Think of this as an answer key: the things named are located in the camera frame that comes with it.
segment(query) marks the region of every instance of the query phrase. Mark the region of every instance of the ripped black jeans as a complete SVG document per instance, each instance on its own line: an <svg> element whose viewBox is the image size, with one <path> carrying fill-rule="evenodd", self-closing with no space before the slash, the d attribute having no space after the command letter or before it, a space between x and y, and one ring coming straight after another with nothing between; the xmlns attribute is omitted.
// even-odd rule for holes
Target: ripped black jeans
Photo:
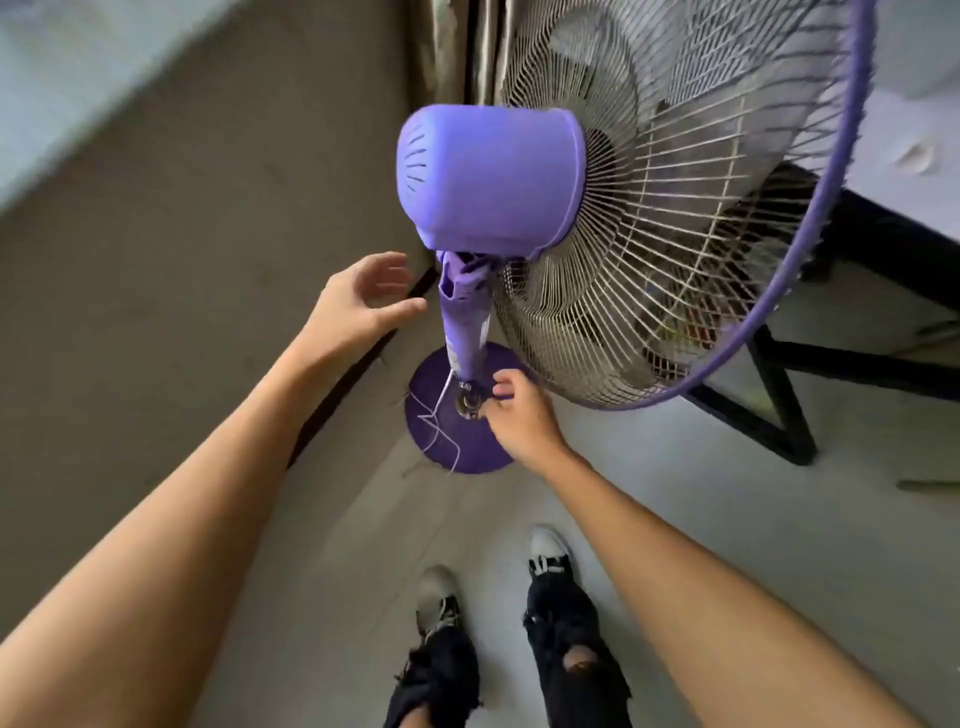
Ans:
<svg viewBox="0 0 960 728"><path fill-rule="evenodd" d="M534 579L523 626L537 662L550 728L630 728L630 688L600 637L593 602L569 576L546 573ZM597 662L567 670L564 655L577 644L597 655ZM446 627L410 653L384 728L398 728L421 705L428 706L433 728L463 728L479 698L473 643L460 627Z"/></svg>

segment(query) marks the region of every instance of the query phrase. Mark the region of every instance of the brown curtain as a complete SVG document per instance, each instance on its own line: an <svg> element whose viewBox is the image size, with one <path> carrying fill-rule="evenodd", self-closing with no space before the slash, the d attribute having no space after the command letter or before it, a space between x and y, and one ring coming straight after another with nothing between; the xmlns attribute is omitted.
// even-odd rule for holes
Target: brown curtain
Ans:
<svg viewBox="0 0 960 728"><path fill-rule="evenodd" d="M408 0L410 94L426 104L492 104L517 6L529 0Z"/></svg>

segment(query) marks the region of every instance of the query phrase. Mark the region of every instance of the metal wire grille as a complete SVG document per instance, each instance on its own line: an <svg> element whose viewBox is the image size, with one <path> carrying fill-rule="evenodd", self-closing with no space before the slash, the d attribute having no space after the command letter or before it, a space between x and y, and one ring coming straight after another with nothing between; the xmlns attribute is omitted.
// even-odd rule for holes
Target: metal wire grille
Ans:
<svg viewBox="0 0 960 728"><path fill-rule="evenodd" d="M565 397L640 404L756 304L841 117L843 0L531 0L498 103L587 141L566 239L503 268L511 346Z"/></svg>

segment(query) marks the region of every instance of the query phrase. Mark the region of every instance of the purple round base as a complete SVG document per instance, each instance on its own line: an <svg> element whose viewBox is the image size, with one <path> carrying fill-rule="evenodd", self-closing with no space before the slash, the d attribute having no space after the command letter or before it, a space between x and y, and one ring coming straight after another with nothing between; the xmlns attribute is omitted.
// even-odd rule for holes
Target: purple round base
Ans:
<svg viewBox="0 0 960 728"><path fill-rule="evenodd" d="M499 344L487 344L487 356L480 383L493 387L493 373L501 369L520 369L522 365L516 354ZM417 400L432 407L444 389L446 376L450 373L450 364L446 358L446 348L437 349L417 367L410 379L408 391ZM421 420L429 410L420 406L413 397L408 397L403 405L407 418L407 429L417 443L417 447L428 459L447 470L456 473L476 475L492 473L510 465L514 460L500 447L486 420L468 420L461 417L454 403L457 392L456 380L450 382L444 394L444 400L437 408L437 422L440 429L460 446L460 458L457 449L443 435L437 434L432 425Z"/></svg>

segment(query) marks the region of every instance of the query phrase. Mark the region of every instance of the sneaker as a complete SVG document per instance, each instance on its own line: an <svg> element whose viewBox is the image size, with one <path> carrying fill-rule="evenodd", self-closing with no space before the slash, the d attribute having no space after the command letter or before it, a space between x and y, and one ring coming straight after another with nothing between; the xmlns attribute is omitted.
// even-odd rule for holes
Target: sneaker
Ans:
<svg viewBox="0 0 960 728"><path fill-rule="evenodd" d="M457 584L446 567L430 567L417 584L417 631L424 642L444 627L462 626Z"/></svg>
<svg viewBox="0 0 960 728"><path fill-rule="evenodd" d="M548 525L535 525L530 531L530 576L565 573L573 578L570 549L563 537Z"/></svg>

